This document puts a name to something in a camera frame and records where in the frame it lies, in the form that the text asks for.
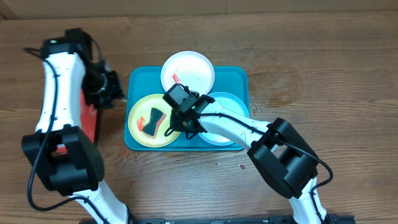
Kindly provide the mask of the yellow plate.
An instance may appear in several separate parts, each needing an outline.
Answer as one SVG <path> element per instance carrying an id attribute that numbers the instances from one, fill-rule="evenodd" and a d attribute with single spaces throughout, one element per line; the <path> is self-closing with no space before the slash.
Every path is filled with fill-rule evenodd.
<path id="1" fill-rule="evenodd" d="M 172 108 L 162 99 L 163 94 L 152 94 L 141 98 L 129 112 L 127 118 L 128 131 L 132 138 L 145 147 L 159 148 L 174 142 L 180 132 L 174 132 L 165 136 L 166 130 L 170 126 L 170 116 Z M 167 116 L 159 127 L 159 131 L 155 139 L 146 136 L 142 129 L 149 122 L 150 111 L 157 108 L 164 112 Z"/>

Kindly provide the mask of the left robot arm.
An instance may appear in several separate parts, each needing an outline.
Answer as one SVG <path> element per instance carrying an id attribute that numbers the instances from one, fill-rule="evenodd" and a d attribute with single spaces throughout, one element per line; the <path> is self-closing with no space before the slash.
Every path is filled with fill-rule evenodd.
<path id="1" fill-rule="evenodd" d="M 63 202 L 78 202 L 95 223 L 135 223 L 104 179 L 104 161 L 95 140 L 83 131 L 81 107 L 113 107 L 125 98 L 117 73 L 105 60 L 93 61 L 98 43 L 80 28 L 44 40 L 27 53 L 41 59 L 45 72 L 42 110 L 34 134 L 22 138 L 31 163 L 31 178 L 39 178 Z"/>

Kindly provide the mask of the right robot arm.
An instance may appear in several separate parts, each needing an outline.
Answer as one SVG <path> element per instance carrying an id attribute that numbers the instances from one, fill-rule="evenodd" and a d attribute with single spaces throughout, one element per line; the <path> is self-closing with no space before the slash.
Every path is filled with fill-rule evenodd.
<path id="1" fill-rule="evenodd" d="M 274 122 L 241 116 L 202 95 L 166 94 L 163 99 L 176 114 L 169 131 L 208 132 L 223 136 L 247 149 L 262 178 L 279 195 L 287 198 L 296 223 L 327 223 L 317 189 L 331 181 L 317 181 L 317 165 L 323 162 L 293 126 L 282 118 Z"/>

